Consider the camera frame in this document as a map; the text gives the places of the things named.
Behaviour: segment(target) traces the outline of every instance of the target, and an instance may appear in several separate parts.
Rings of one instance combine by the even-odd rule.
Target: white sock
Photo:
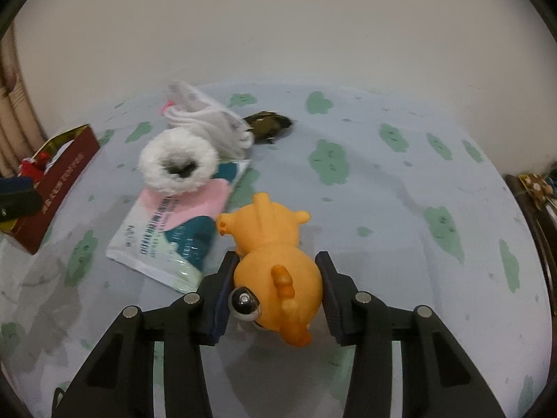
[[[185,178],[169,171],[170,165],[182,167],[190,163],[196,166]],[[149,187],[177,195],[195,192],[205,185],[217,171],[218,155],[209,141],[188,129],[175,127],[163,130],[147,143],[139,156],[138,167]]]
[[[174,105],[163,113],[170,127],[186,127],[205,138],[221,157],[246,158],[246,150],[253,144],[246,121],[185,82],[174,82],[170,89]]]

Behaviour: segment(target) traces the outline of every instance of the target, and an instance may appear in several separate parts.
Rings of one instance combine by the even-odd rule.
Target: toy antler
[[[294,299],[296,292],[292,286],[292,276],[286,267],[281,265],[271,269],[271,276],[281,306],[280,336],[290,345],[307,346],[311,343],[311,334],[307,327],[300,323],[300,308]]]

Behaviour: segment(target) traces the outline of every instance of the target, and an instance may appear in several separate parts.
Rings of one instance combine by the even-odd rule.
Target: brown patterned fabric
[[[528,190],[528,193],[534,199],[536,207],[541,209],[547,197],[551,196],[553,193],[551,185],[548,185],[545,179],[539,174],[520,174],[519,179],[524,188]]]

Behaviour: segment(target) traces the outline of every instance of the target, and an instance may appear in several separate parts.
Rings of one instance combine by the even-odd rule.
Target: red box
[[[0,223],[0,231],[11,235],[32,255],[37,253],[42,238],[66,194],[100,146],[93,130],[86,124],[51,138],[33,156],[37,158],[42,151],[54,156],[59,148],[71,140],[73,142],[35,186],[43,198],[42,209],[31,217]]]

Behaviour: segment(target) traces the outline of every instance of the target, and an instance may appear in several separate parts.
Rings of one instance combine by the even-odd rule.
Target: toy eye
[[[255,294],[245,286],[236,287],[228,297],[230,314],[238,320],[251,322],[261,316],[261,304]]]

